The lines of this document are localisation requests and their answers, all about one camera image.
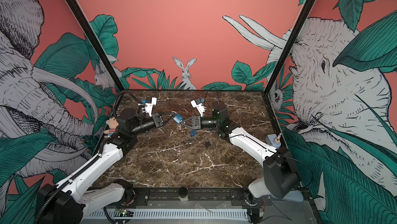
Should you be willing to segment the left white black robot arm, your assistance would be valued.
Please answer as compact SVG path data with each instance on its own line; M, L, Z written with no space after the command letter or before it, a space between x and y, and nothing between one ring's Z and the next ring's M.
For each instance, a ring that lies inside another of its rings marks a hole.
M163 118L173 113L153 113L144 118L134 109L125 109L120 116L106 123L107 136L98 152L82 167L56 185L45 185L37 194L36 224L78 224L93 212L120 200L131 203L133 186L118 180L110 186L88 193L89 187L121 160L137 143L137 135L163 126Z

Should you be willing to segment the black padlock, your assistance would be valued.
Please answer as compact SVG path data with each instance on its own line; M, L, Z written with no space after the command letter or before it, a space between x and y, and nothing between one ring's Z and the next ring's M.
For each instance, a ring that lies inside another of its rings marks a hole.
M210 146L212 146L211 143L210 143L209 141L205 141L205 142L204 142L204 145L205 145L206 148L209 148Z

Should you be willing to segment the blue padlock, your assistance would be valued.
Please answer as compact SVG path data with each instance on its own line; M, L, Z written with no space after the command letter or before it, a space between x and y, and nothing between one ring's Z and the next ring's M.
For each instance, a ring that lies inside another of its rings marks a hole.
M181 123L184 120L184 118L176 112L172 112L172 118L177 124Z
M196 131L196 130L192 130L192 131L190 132L190 135L191 135L192 137L194 137L196 134L197 134L197 131Z

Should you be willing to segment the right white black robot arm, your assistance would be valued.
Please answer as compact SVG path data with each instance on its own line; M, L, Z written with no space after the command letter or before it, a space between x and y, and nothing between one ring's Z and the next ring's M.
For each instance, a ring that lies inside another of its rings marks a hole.
M233 122L222 101L212 106L212 115L205 116L205 107L200 100L193 100L191 105L200 115L183 119L179 114L174 118L178 124L192 131L210 129L218 136L239 147L253 157L263 167L263 177L251 182L245 189L246 201L253 203L261 197L302 202L303 194L294 189L299 183L296 161L286 147L275 147L262 142L249 134L244 128Z

